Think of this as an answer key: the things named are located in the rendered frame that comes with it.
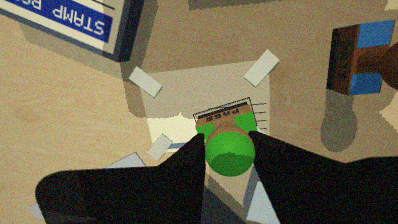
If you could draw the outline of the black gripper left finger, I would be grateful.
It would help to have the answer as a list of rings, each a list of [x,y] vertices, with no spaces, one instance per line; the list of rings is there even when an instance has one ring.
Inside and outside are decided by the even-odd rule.
[[[46,224],[200,224],[204,133],[158,166],[61,170],[35,198]]]

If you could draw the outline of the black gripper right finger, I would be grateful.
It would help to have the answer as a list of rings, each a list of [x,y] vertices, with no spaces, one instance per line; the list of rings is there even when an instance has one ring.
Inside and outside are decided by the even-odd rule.
[[[380,224],[398,196],[398,157],[341,162],[258,131],[253,161],[280,224]]]

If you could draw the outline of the green rubber stamp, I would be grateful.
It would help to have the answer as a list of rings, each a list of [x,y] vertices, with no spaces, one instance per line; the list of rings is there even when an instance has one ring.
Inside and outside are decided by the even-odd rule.
[[[197,133],[204,133],[205,157],[218,174],[228,177],[246,172],[255,158],[249,131],[258,131],[247,102],[198,116]]]

